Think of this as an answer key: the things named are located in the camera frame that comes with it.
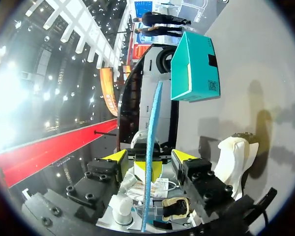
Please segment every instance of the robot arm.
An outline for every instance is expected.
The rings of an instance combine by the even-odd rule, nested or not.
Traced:
[[[209,161],[173,150],[171,163],[179,186],[194,209],[194,215],[201,219],[200,225],[186,229],[188,235],[244,235],[248,232],[248,226],[264,212],[276,195],[276,190],[271,189],[257,206],[247,195],[236,201],[232,197],[234,187],[231,182],[221,181],[218,178],[220,173],[211,170]],[[22,212],[43,235],[114,235],[115,231],[95,224],[103,217],[108,206],[113,210],[112,221],[121,226],[131,224],[132,200],[124,195],[124,190],[132,183],[122,183],[127,170],[126,150],[91,161],[85,176],[66,188],[67,198],[52,190],[44,195],[37,193],[25,201]]]

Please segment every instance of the white cable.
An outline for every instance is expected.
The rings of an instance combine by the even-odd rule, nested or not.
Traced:
[[[157,192],[169,192],[169,191],[172,191],[176,188],[179,188],[179,186],[172,182],[172,181],[161,181],[161,180],[157,180],[156,182],[162,182],[162,183],[171,183],[174,185],[174,187],[170,188],[170,189],[165,189],[165,190],[157,190]],[[135,187],[135,189],[145,189],[145,187]]]
[[[172,182],[172,181],[161,181],[161,180],[157,180],[158,182],[163,182],[163,183],[171,183],[171,184],[173,184],[174,185],[174,187],[172,187],[172,188],[170,188],[170,189],[165,189],[165,190],[158,190],[157,192],[169,192],[169,191],[172,191],[172,190],[174,190],[174,189],[176,189],[176,188],[179,188],[179,186],[176,184],[176,183],[174,183],[174,182]]]

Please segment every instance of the person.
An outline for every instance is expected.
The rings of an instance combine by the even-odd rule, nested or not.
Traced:
[[[172,31],[178,31],[182,33],[182,27],[153,26],[150,28],[139,28],[134,30],[135,33],[142,33],[144,36],[168,35],[172,37],[182,37],[181,33],[175,33]]]
[[[164,15],[157,12],[146,12],[142,18],[134,18],[133,22],[142,22],[145,26],[153,27],[155,24],[190,25],[191,21],[176,16]]]

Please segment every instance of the white plastic part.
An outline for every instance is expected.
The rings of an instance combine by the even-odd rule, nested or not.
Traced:
[[[113,209],[113,218],[117,224],[130,225],[132,223],[132,205],[132,199],[123,193],[112,196],[109,206]]]
[[[193,210],[193,212],[190,214],[189,219],[187,220],[187,223],[190,223],[192,227],[196,227],[202,224],[201,218],[197,215],[195,210]]]
[[[140,140],[147,142],[148,130],[139,130],[134,136],[130,144],[130,148],[134,148],[134,145]]]
[[[126,193],[129,188],[137,183],[137,179],[134,176],[134,167],[131,167],[124,175],[123,181],[120,184],[119,192]]]
[[[225,184],[233,187],[232,197],[242,197],[241,178],[257,155],[258,143],[249,144],[244,138],[228,137],[220,142],[220,158],[214,170],[215,175]]]

